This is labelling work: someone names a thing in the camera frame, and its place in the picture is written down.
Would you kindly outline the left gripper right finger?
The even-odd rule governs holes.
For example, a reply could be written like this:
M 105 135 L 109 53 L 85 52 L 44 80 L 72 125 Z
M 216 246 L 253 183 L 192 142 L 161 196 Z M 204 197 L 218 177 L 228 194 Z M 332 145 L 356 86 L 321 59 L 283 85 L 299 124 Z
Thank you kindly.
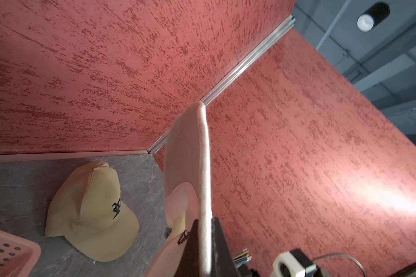
M 211 276 L 240 277 L 218 218 L 211 220 Z

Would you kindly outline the beige baseball cap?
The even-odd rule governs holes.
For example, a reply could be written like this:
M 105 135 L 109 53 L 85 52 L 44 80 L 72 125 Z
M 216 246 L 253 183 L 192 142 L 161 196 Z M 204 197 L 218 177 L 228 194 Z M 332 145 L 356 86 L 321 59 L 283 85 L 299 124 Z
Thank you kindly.
M 136 215 L 121 200 L 117 172 L 103 161 L 78 167 L 49 205 L 45 235 L 64 237 L 97 262 L 126 254 L 139 233 Z

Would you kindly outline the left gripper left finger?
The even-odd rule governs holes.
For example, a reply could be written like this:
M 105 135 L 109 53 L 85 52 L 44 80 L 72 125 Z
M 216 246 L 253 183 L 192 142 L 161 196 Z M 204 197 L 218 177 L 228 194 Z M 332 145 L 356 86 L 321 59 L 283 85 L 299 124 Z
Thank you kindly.
M 189 238 L 174 277 L 199 277 L 199 220 L 193 222 Z

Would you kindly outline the white pink baseball cap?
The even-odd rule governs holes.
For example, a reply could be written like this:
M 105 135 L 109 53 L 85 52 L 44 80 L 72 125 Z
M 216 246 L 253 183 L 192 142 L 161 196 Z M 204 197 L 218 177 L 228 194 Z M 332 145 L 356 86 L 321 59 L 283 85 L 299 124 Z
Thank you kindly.
M 164 155 L 165 217 L 171 232 L 149 266 L 149 277 L 172 277 L 201 216 L 201 193 L 210 185 L 206 106 L 191 104 L 169 131 Z

